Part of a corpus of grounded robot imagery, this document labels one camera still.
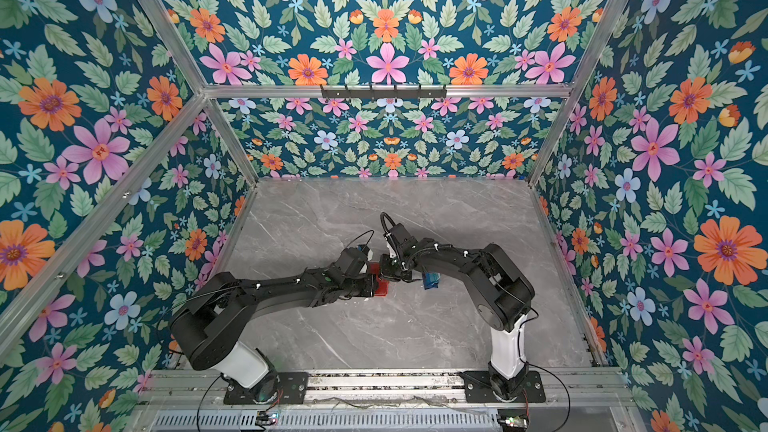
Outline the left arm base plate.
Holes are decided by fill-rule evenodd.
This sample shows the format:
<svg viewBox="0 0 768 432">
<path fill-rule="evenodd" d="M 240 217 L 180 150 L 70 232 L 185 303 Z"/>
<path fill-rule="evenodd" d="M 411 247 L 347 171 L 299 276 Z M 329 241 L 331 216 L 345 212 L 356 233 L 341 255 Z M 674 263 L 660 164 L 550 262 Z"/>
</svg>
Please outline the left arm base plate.
<svg viewBox="0 0 768 432">
<path fill-rule="evenodd" d="M 304 402 L 308 389 L 309 374 L 306 372 L 268 372 L 256 385 L 241 386 L 232 378 L 226 378 L 225 405 L 297 405 Z"/>
</svg>

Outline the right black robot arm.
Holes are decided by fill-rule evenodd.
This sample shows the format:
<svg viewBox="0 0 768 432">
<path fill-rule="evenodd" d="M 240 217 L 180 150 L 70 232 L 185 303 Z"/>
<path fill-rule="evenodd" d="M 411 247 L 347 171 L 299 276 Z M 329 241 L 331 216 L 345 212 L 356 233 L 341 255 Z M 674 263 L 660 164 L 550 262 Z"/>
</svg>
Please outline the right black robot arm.
<svg viewBox="0 0 768 432">
<path fill-rule="evenodd" d="M 413 282 L 429 273 L 460 281 L 474 308 L 491 329 L 491 358 L 487 387 L 495 397 L 509 402 L 522 393 L 529 372 L 524 334 L 535 290 L 520 268 L 497 244 L 468 249 L 418 239 L 387 213 L 380 214 L 389 255 L 380 272 L 394 282 Z"/>
</svg>

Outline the red leather card holder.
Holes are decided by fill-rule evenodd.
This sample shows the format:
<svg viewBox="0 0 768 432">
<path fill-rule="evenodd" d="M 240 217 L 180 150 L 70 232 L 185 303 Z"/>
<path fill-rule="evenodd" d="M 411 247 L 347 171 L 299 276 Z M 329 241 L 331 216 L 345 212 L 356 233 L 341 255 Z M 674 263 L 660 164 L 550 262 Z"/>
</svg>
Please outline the red leather card holder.
<svg viewBox="0 0 768 432">
<path fill-rule="evenodd" d="M 381 275 L 381 266 L 377 262 L 371 262 L 368 269 L 372 276 L 372 296 L 386 297 L 389 291 L 389 281 Z"/>
</svg>

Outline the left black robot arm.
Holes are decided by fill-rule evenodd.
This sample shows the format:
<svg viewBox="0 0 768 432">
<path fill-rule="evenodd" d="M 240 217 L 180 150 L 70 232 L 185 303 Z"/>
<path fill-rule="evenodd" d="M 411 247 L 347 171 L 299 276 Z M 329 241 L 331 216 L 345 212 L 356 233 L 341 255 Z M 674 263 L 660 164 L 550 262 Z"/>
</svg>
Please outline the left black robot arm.
<svg viewBox="0 0 768 432">
<path fill-rule="evenodd" d="M 255 403 L 276 400 L 281 386 L 274 365 L 241 335 L 253 320 L 289 309 L 309 309 L 340 299 L 375 295 L 373 254 L 359 244 L 342 250 L 331 264 L 276 279 L 240 279 L 230 272 L 212 276 L 169 322 L 179 351 L 196 371 L 214 370 L 230 387 Z"/>
</svg>

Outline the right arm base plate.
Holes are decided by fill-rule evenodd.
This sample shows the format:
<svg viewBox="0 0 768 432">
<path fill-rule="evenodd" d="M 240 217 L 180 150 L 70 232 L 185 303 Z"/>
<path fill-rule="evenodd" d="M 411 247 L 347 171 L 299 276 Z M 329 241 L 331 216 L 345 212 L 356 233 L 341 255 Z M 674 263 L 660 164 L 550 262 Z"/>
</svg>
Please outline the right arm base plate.
<svg viewBox="0 0 768 432">
<path fill-rule="evenodd" d="M 528 371 L 505 379 L 488 371 L 462 371 L 465 400 L 468 403 L 533 403 L 546 401 L 544 386 L 538 372 Z"/>
</svg>

